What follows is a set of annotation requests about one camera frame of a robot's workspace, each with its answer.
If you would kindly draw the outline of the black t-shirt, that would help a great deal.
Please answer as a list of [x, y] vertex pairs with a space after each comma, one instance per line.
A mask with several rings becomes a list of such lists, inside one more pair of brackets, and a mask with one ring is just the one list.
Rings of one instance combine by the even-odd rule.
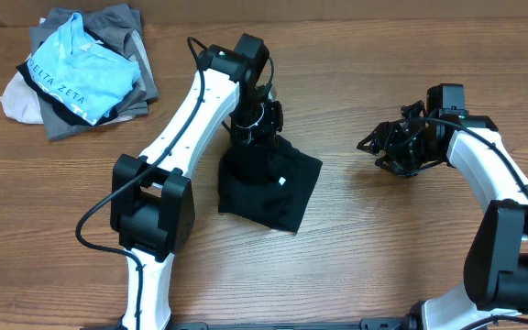
[[234, 145], [219, 161], [218, 211], [296, 233], [322, 165], [283, 137], [274, 147]]

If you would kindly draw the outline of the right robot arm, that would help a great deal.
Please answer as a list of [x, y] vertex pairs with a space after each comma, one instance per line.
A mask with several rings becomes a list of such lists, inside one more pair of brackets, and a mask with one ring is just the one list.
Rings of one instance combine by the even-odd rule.
[[401, 119], [377, 125], [357, 149], [377, 167], [410, 178], [440, 164], [457, 169], [482, 209], [463, 280], [417, 302], [403, 317], [362, 322], [378, 329], [485, 329], [528, 325], [528, 178], [486, 115], [472, 115], [458, 83], [440, 83], [401, 108]]

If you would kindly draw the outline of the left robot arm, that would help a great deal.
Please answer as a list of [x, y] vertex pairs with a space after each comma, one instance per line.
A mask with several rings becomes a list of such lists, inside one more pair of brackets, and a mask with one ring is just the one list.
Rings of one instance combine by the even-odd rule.
[[220, 124], [231, 120], [239, 147], [276, 147], [281, 105], [272, 84], [258, 83], [273, 64], [260, 38], [243, 34], [233, 49], [203, 48], [192, 87], [159, 136], [137, 157], [123, 154], [112, 174], [110, 226], [127, 254], [127, 305], [121, 329], [166, 329], [174, 256], [195, 219], [192, 177]]

